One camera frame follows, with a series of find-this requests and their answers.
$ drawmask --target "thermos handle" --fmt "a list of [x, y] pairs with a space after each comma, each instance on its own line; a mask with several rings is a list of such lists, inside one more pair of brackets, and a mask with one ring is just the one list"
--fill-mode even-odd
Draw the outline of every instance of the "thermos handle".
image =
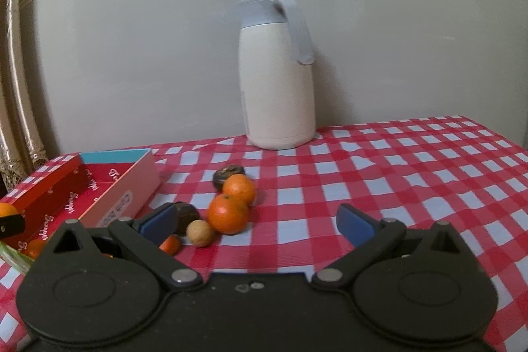
[[295, 60], [301, 65], [311, 65], [314, 62], [312, 38], [297, 2], [295, 0], [272, 0], [272, 2], [284, 13], [288, 21]]

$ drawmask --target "label on box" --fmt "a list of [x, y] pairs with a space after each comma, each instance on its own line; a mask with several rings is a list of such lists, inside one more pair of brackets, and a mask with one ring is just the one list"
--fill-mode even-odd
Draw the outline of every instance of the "label on box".
[[49, 224], [54, 220], [54, 217], [51, 215], [44, 215], [44, 224], [39, 231], [39, 236], [42, 240], [48, 240], [48, 228]]
[[130, 203], [132, 203], [132, 191], [128, 190], [121, 196], [117, 203], [106, 212], [102, 220], [97, 223], [97, 227], [107, 227], [108, 224], [122, 215], [128, 206], [130, 206]]
[[70, 198], [68, 199], [68, 203], [64, 206], [64, 210], [68, 212], [69, 215], [73, 214], [75, 212], [75, 208], [73, 207], [73, 201], [78, 197], [79, 195], [76, 192], [70, 191]]

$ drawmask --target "metal screw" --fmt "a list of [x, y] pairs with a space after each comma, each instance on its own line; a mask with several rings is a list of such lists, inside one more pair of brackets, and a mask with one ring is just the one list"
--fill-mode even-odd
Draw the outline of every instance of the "metal screw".
[[265, 285], [262, 282], [252, 282], [249, 284], [254, 290], [261, 290], [265, 287]]
[[172, 272], [171, 277], [178, 283], [189, 283], [198, 278], [198, 273], [192, 269], [178, 269]]
[[338, 269], [322, 269], [317, 272], [317, 277], [323, 282], [336, 282], [343, 277]]
[[249, 291], [249, 285], [246, 283], [241, 283], [240, 285], [235, 286], [234, 290], [241, 293], [245, 293]]

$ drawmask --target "table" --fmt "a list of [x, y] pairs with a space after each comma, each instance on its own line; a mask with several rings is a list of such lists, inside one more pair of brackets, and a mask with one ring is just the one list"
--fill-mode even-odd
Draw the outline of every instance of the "table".
[[[486, 340], [499, 352], [526, 350], [528, 153], [484, 126], [454, 115], [324, 128], [309, 144], [281, 151], [259, 150], [244, 136], [151, 148], [162, 185], [139, 216], [173, 201], [205, 210], [215, 196], [214, 171], [229, 163], [243, 165], [255, 179], [259, 195], [246, 231], [208, 248], [185, 246], [178, 254], [204, 276], [311, 276], [352, 249], [335, 224], [343, 202], [419, 228], [447, 219], [498, 291]], [[0, 351], [28, 340], [14, 302], [21, 280], [1, 265]]]

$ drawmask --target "red box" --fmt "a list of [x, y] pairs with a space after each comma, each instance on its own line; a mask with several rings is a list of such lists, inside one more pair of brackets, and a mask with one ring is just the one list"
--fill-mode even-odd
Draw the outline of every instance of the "red box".
[[3, 240], [0, 256], [25, 271], [28, 260], [20, 252], [29, 241], [46, 240], [68, 218], [85, 227], [105, 227], [121, 216], [134, 217], [159, 183], [150, 149], [57, 157], [1, 200], [23, 214], [26, 227]]

